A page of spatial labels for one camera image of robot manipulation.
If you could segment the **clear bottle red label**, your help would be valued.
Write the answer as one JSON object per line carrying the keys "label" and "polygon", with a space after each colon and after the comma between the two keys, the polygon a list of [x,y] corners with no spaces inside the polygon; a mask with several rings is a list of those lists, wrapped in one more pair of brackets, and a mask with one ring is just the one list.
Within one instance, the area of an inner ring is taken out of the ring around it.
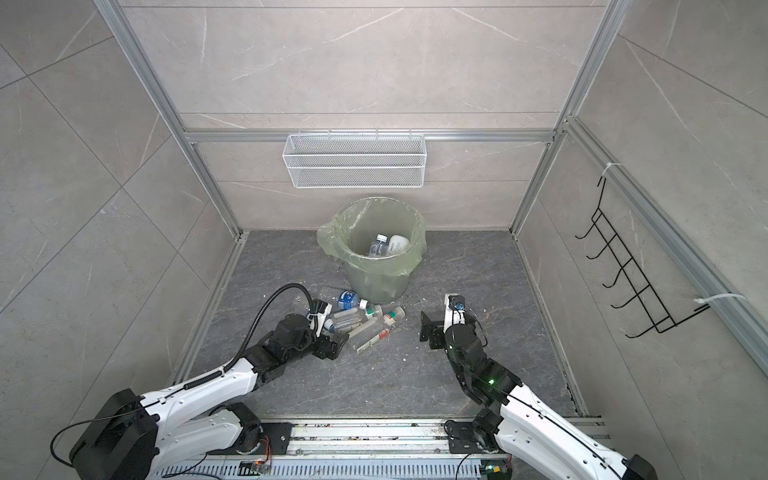
{"label": "clear bottle red label", "polygon": [[376,314],[371,320],[364,322],[349,333],[346,346],[357,354],[368,350],[379,340],[386,338],[395,324],[405,317],[406,312],[400,306],[396,306],[387,313]]}

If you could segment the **white labelled opaque bottle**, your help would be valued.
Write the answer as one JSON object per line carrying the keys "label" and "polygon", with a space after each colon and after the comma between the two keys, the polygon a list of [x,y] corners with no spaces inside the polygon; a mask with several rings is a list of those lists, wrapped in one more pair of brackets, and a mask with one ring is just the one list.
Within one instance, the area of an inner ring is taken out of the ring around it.
{"label": "white labelled opaque bottle", "polygon": [[392,256],[401,253],[410,245],[410,240],[401,235],[392,235],[389,238],[387,253]]}

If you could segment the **clear bottle blue cap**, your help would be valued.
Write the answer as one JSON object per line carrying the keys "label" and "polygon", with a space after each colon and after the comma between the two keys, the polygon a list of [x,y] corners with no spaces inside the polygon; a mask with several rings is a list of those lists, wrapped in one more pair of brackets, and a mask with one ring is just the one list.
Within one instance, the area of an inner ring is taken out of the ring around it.
{"label": "clear bottle blue cap", "polygon": [[372,242],[368,257],[369,258],[383,258],[388,255],[387,253],[388,237],[383,234],[377,234],[375,240]]}

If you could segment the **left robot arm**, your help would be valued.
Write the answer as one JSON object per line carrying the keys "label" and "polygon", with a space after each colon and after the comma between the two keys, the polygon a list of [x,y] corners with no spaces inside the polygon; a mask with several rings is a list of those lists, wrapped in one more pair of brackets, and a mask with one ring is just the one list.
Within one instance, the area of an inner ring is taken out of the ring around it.
{"label": "left robot arm", "polygon": [[240,402],[307,355],[335,359],[349,336],[291,314],[230,363],[183,384],[113,394],[68,455],[82,479],[145,479],[195,455],[265,447],[260,419]]}

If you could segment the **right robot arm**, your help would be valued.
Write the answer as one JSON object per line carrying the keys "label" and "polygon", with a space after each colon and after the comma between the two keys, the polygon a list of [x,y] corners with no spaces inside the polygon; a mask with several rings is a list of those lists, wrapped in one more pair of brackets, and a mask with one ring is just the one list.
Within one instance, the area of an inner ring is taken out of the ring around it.
{"label": "right robot arm", "polygon": [[422,313],[419,340],[446,353],[462,391],[481,406],[472,421],[472,441],[482,450],[510,454],[549,479],[658,477],[640,455],[621,455],[545,405],[486,354],[475,325],[472,315],[452,309],[443,321]]}

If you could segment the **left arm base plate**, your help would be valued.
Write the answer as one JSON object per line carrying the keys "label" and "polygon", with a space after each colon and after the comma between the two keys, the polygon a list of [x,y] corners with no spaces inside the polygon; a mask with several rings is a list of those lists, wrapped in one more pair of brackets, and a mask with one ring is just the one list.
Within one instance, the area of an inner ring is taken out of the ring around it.
{"label": "left arm base plate", "polygon": [[234,445],[221,450],[227,455],[286,455],[291,439],[293,424],[288,422],[265,423],[259,428],[249,427],[235,441]]}

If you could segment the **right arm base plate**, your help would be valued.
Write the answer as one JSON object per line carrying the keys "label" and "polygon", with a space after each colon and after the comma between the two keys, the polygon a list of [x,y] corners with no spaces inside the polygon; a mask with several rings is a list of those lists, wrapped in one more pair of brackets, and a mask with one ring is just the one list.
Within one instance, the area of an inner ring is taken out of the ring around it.
{"label": "right arm base plate", "polygon": [[458,422],[453,419],[443,423],[452,454],[491,454],[498,452],[494,434],[487,432],[475,422]]}

